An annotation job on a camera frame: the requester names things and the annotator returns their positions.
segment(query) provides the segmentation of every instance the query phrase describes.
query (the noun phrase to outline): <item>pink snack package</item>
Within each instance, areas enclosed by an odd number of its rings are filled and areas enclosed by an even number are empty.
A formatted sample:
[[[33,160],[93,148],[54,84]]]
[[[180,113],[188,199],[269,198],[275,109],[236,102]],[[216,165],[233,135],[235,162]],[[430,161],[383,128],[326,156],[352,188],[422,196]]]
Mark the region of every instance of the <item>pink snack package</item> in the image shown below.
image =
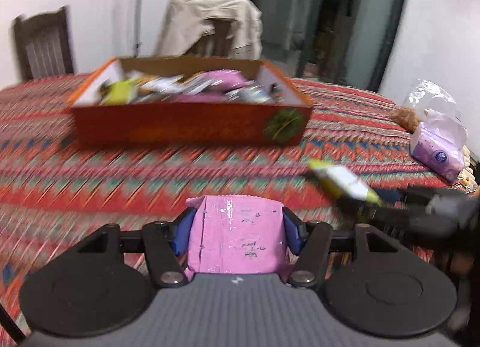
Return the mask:
[[[207,71],[202,73],[202,75],[215,80],[207,90],[218,93],[226,93],[237,88],[245,87],[248,82],[238,70]]]
[[[185,274],[282,273],[286,237],[282,203],[247,195],[190,198],[197,208],[188,243]]]

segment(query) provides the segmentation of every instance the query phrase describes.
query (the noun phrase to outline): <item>plastic bag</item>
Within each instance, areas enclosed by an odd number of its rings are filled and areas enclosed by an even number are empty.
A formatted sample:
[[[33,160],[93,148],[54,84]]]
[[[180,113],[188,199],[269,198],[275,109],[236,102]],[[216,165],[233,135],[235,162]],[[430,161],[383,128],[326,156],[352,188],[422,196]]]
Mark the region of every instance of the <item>plastic bag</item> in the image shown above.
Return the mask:
[[[433,109],[452,119],[460,120],[460,112],[453,97],[440,86],[427,80],[418,80],[403,106],[413,108],[418,118],[425,120],[425,110]]]

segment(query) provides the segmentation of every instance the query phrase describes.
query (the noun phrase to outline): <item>wooden chair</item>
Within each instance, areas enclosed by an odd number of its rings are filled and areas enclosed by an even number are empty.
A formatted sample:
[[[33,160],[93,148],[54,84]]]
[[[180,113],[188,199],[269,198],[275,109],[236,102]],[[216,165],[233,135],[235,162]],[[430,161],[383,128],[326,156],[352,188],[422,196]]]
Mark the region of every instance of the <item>wooden chair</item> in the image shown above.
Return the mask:
[[[24,81],[74,73],[68,40],[67,7],[13,21],[18,65]]]
[[[215,18],[210,18],[209,20],[212,22],[215,32],[211,35],[200,37],[200,39],[186,51],[185,55],[200,57],[227,57],[229,55],[233,42],[233,36],[229,37],[232,21]],[[209,43],[213,45],[211,51],[209,51]]]

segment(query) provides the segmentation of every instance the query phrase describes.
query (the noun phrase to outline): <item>clothes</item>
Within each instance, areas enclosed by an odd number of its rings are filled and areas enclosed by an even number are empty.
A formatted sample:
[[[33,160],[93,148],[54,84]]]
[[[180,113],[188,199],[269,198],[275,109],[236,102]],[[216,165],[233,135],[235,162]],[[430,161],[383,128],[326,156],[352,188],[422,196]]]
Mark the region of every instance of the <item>clothes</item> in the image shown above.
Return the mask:
[[[249,0],[170,0],[154,55],[180,56],[203,35],[214,33],[209,18],[232,20],[229,57],[258,59],[262,53],[261,13]]]

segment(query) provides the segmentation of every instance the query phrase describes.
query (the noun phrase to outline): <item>red patterned bedspread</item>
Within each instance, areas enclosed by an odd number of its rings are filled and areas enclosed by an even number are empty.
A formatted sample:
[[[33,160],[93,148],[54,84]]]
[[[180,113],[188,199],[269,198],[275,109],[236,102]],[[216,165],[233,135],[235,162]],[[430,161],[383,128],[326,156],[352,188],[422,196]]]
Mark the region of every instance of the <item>red patterned bedspread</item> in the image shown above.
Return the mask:
[[[409,134],[389,118],[391,101],[301,79],[294,82],[314,112],[298,147],[80,151],[65,102],[85,77],[0,91],[0,301],[23,329],[17,296],[25,275],[107,222],[138,229],[172,220],[188,197],[250,194],[277,199],[303,219],[349,224],[304,176],[308,158],[346,164],[374,187],[445,185],[410,157]],[[126,256],[132,266],[142,261]]]

